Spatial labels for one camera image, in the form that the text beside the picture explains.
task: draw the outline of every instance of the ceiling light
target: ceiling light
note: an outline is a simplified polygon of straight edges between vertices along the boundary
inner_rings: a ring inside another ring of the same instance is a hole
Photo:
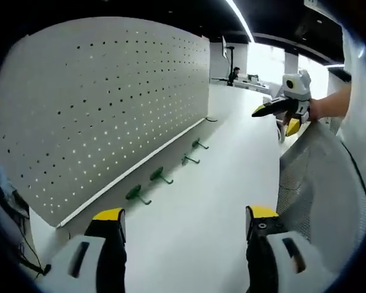
[[[247,33],[251,42],[255,43],[254,36],[252,35],[251,31],[249,30],[249,27],[248,27],[242,13],[239,11],[239,8],[237,8],[237,6],[236,6],[236,4],[234,4],[233,0],[226,0],[226,2],[229,4],[229,6],[231,6],[231,9],[234,11],[237,18],[240,20],[240,22],[241,22],[242,26],[244,27],[244,30]]]
[[[326,67],[326,68],[343,68],[344,64],[330,64],[330,65],[325,65],[324,67]]]

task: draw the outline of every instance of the window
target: window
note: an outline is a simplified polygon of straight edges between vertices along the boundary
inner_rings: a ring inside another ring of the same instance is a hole
[[[310,94],[313,99],[322,99],[328,93],[328,69],[305,56],[298,55],[298,70],[305,69],[310,75]]]
[[[257,74],[261,81],[282,84],[285,72],[285,50],[258,43],[248,47],[247,73]]]

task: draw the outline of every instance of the white wall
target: white wall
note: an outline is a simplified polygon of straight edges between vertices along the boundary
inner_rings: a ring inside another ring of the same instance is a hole
[[[285,52],[285,73],[297,73],[297,72],[298,72],[298,55]]]
[[[234,49],[234,67],[240,67],[242,73],[246,73],[248,57],[248,44],[228,43]],[[222,43],[210,43],[210,77],[226,78],[231,67],[231,50],[228,50],[228,60],[222,55]]]

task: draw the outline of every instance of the wall hook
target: wall hook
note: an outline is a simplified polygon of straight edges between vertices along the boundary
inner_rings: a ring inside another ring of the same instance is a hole
[[[183,159],[182,159],[182,165],[184,165],[186,162],[187,162],[187,160],[189,160],[189,161],[192,161],[192,162],[194,162],[194,163],[196,163],[196,164],[199,164],[199,162],[201,162],[201,160],[194,160],[194,159],[192,159],[192,158],[190,158],[190,157],[187,157],[187,155],[186,154],[184,154],[184,157],[183,157]]]
[[[161,178],[163,179],[165,182],[167,182],[168,184],[172,184],[173,183],[173,180],[171,181],[168,181],[167,179],[164,178],[163,176],[163,170],[164,168],[163,167],[160,167],[158,168],[155,172],[152,173],[151,177],[150,177],[150,180],[153,181],[153,180],[156,180],[158,178]]]
[[[127,200],[132,200],[134,198],[139,198],[144,204],[148,205],[150,204],[152,201],[151,200],[144,200],[141,195],[140,195],[140,191],[141,191],[141,184],[133,187],[128,194],[126,194],[126,199]]]
[[[191,144],[191,146],[192,146],[193,148],[197,148],[197,147],[198,147],[198,145],[200,145],[200,146],[201,146],[201,147],[203,147],[205,150],[207,150],[209,147],[208,147],[208,146],[204,146],[202,143],[200,143],[200,142],[199,142],[200,140],[201,140],[200,138],[198,138],[198,139],[194,140],[194,141],[193,141],[193,143]]]

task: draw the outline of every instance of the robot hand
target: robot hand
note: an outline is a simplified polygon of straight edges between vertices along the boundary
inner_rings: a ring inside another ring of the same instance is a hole
[[[297,133],[301,125],[309,118],[309,100],[311,99],[309,85],[310,76],[306,70],[301,70],[298,74],[283,75],[284,96],[260,105],[253,112],[252,117],[287,112],[291,119],[286,129],[286,136]]]

